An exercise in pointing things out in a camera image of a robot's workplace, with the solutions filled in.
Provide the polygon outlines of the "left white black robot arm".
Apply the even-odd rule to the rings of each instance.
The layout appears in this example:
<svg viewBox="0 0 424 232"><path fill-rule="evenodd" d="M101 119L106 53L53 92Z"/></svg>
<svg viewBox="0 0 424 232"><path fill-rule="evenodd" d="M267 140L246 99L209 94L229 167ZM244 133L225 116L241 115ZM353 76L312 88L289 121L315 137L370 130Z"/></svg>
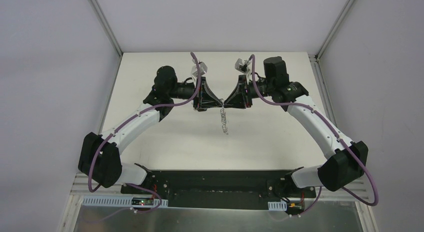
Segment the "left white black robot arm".
<svg viewBox="0 0 424 232"><path fill-rule="evenodd" d="M200 108L198 101L206 83L206 72L207 66L201 62L192 69L192 83L178 82L173 67L160 67L151 91L131 115L109 130L100 134L91 132L84 137L78 170L104 188L133 184L140 194L149 193L153 181L147 177L147 169L123 163L121 155L137 137L170 113L176 106L174 99L182 99L184 104L193 101L195 108Z"/></svg>

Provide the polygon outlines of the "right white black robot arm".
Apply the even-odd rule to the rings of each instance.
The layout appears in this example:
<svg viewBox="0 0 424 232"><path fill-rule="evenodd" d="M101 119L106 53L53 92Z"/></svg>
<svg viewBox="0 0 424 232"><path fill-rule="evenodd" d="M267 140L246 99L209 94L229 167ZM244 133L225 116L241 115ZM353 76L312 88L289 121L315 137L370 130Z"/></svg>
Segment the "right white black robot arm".
<svg viewBox="0 0 424 232"><path fill-rule="evenodd" d="M321 113L308 90L301 83L290 80L282 57L263 61L264 77L255 72L254 56L238 59L234 68L241 75L236 88L223 103L225 108L249 108L255 98L279 106L304 127L326 158L322 165L290 172L283 186L287 195L298 196L309 186L337 191L369 175L366 170L368 147L362 141L354 142Z"/></svg>

